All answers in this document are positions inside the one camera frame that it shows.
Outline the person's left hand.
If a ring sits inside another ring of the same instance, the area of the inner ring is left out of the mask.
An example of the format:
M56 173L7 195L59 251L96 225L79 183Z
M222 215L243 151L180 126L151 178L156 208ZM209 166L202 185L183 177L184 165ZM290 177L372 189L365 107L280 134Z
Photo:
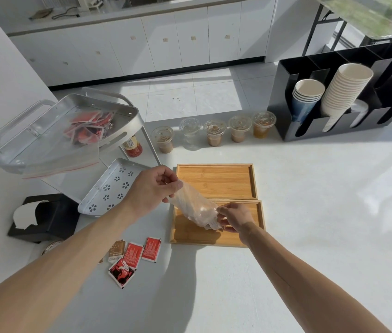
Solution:
M122 201L123 213L133 222L153 211L161 201L161 184L178 182L176 173L165 165L139 173Z

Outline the clear plastic bag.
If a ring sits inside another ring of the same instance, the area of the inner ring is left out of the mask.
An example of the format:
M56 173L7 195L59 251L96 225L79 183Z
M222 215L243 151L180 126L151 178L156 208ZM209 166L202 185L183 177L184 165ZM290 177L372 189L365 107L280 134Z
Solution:
M171 205L181 211L181 213L197 226L206 230L223 231L223 226L218 222L218 205L205 198L190 184L178 180L182 187L173 197L169 197Z

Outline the person's right forearm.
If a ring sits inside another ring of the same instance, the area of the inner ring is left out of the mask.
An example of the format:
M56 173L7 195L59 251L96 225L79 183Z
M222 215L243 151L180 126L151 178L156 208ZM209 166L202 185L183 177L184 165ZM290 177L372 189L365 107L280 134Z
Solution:
M238 232L305 333L392 333L354 297L253 222Z

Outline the lidded plastic cup brown powder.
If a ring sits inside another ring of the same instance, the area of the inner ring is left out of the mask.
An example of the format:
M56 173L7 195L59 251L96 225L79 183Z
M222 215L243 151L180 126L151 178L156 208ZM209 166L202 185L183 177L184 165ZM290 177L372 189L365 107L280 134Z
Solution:
M173 138L175 133L169 126L160 126L151 132L151 138L161 153L168 154L173 151Z
M228 121L228 127L231 132L232 141L241 143L245 140L246 134L252 127L252 120L245 115L233 116Z
M226 123L219 119L211 119L204 124L204 130L208 144L213 147L220 146L226 131Z

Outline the red sauce bottle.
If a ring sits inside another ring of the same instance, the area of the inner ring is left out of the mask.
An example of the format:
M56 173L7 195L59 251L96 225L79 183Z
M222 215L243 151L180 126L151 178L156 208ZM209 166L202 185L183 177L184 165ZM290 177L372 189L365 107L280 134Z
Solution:
M142 154L143 148L137 137L133 135L127 141L122 144L124 151L128 157L138 157Z

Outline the silver two-tier metal rack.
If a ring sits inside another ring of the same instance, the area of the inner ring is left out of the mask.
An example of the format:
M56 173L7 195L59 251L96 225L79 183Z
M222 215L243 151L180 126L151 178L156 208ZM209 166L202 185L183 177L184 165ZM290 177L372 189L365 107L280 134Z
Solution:
M139 110L124 95L83 87L58 102L40 100L0 128L0 168L22 178L23 155L38 136L73 109L116 110L107 136L99 142L98 163L41 179L78 203L78 212L100 216L124 199L138 174L148 166L129 160L122 144L142 133L142 148L160 160Z

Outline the lidded plastic cup orange powder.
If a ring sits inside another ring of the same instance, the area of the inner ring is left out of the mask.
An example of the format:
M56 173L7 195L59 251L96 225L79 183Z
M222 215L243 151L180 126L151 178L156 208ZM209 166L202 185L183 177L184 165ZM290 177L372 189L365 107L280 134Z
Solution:
M265 139L276 123L276 116L270 111L257 112L252 116L253 136L257 139Z

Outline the zip bag of red packets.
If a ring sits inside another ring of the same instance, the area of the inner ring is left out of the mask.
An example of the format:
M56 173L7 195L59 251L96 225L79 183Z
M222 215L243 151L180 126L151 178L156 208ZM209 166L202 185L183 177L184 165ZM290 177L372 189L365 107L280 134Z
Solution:
M73 109L56 121L22 152L22 178L42 178L98 163L116 110Z

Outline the black tissue box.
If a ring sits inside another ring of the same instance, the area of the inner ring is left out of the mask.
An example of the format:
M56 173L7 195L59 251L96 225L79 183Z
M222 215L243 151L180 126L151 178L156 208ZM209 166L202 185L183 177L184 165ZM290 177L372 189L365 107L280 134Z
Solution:
M74 234L78 218L78 203L64 194L46 194L26 197L23 204L48 200L36 209L38 225L17 229L12 224L7 236L31 243L63 241Z

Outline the round lid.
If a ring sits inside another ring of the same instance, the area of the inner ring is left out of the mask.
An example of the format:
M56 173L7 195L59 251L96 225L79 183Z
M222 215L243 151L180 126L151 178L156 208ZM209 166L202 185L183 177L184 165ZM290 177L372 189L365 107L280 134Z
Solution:
M42 251L41 256L47 254L49 251L51 251L52 249L56 248L57 246L59 246L60 244L62 244L63 241L53 241L51 243L49 243L49 245Z

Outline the stack of blue paper cups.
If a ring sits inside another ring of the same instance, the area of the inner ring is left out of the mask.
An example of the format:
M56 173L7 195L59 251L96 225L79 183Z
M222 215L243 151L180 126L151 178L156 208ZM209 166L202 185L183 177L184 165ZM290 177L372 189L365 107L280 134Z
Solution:
M325 85L315 79L299 80L295 84L292 92L292 122L304 122L324 92Z

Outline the white kitchen cabinet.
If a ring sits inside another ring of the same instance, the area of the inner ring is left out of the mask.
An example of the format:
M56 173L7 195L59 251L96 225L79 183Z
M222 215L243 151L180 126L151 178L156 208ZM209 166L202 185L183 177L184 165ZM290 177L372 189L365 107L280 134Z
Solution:
M235 0L11 36L48 87L263 58L276 0Z

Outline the stack of white cup lids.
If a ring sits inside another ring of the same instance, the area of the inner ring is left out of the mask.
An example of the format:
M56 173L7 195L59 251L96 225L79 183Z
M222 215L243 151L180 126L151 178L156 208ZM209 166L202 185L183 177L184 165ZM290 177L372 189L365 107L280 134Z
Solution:
M358 113L354 121L351 123L350 128L356 127L361 120L367 115L369 110L369 104L360 99L356 99L354 103L350 106L351 113Z

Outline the white countertop appliance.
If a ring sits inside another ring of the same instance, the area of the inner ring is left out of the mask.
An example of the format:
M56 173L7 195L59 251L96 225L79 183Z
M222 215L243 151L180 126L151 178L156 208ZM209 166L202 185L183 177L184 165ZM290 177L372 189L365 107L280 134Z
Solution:
M105 3L111 0L77 0L78 1L78 10L80 12L84 11L92 11L99 10L103 7Z

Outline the flat grey object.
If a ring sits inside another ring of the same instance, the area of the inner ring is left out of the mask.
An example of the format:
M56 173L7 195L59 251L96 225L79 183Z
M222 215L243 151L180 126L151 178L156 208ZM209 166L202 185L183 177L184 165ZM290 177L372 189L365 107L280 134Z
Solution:
M44 19L44 18L48 17L50 14L52 14L53 10L54 10L53 8L45 8L42 10L38 10L32 16L30 16L28 19L30 21Z

